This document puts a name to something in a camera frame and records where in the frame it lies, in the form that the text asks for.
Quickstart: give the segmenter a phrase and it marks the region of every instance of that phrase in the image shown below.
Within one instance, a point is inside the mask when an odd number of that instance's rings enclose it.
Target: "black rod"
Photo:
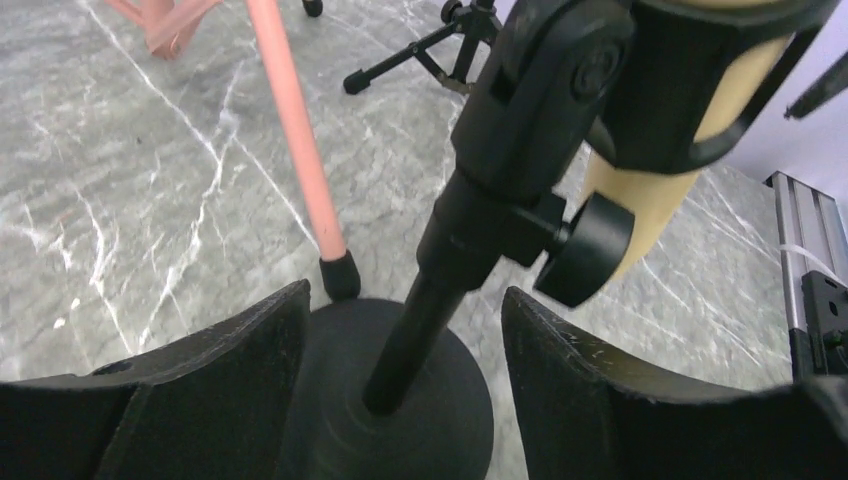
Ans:
[[[459,308],[464,291],[447,291],[415,277],[403,314],[395,325],[365,386],[363,401],[375,415],[391,415],[424,366],[439,335]]]

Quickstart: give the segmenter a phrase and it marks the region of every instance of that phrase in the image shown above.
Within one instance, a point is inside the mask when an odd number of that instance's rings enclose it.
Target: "pink leg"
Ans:
[[[246,1],[321,259],[328,262],[338,260],[345,256],[347,247],[336,218],[277,2]]]

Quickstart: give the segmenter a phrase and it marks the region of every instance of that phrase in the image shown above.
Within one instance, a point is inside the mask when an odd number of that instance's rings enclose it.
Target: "gray marble floor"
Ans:
[[[403,299],[452,167],[462,98],[416,64],[356,97],[342,79],[439,25],[425,1],[280,5],[366,295]],[[434,49],[449,61],[458,41]],[[167,63],[97,0],[0,6],[0,380],[86,373],[234,314],[317,249],[241,2]],[[581,156],[560,186],[578,192]],[[677,372],[759,389],[790,378],[771,191],[717,167],[660,243],[568,321]],[[489,478],[526,478],[502,352],[502,264],[452,328],[497,412]]]

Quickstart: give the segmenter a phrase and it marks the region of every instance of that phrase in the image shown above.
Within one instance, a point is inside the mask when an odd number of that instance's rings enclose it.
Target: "tripod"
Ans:
[[[417,42],[410,43],[408,47],[368,70],[359,69],[348,75],[344,79],[345,92],[356,95],[368,88],[371,80],[415,57],[443,87],[468,95],[474,84],[469,83],[466,77],[471,69],[471,62],[474,61],[474,54],[477,53],[477,46],[483,42],[491,48],[502,28],[501,22],[495,16],[494,3],[494,0],[472,0],[467,7],[464,7],[460,0],[447,0],[441,12],[444,27]],[[453,73],[448,75],[427,53],[427,49],[455,33],[464,35],[464,38],[456,57]]]

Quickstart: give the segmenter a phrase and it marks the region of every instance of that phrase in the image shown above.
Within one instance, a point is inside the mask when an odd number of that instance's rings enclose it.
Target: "black device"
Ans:
[[[313,312],[304,332],[308,294],[299,283],[92,376],[0,385],[0,477],[482,480],[491,400],[446,328],[463,297],[500,258],[530,266],[547,254],[536,289],[570,307],[588,299],[619,265],[634,217],[596,193],[563,219],[565,201],[551,189],[583,139],[620,168],[674,174],[709,165],[744,133],[836,3],[724,11],[657,0],[519,1],[451,136],[457,168],[419,244],[404,304],[332,304]],[[740,118],[695,142],[728,66],[793,34]],[[657,131],[633,132],[645,122]],[[634,362],[516,290],[502,315],[532,480],[812,480],[844,470],[845,378],[745,394]]]
[[[461,0],[447,0],[440,15],[445,26],[410,43],[377,65],[348,75],[343,82],[345,92],[356,95],[368,88],[371,80],[415,58],[445,88],[462,94],[470,93],[474,85],[468,82],[468,72],[477,54],[477,47],[480,43],[491,47],[502,28],[500,20],[495,16],[494,4],[495,0],[472,0],[467,6],[463,6]],[[463,36],[462,45],[459,47],[453,71],[448,74],[427,53],[427,49],[455,34]]]

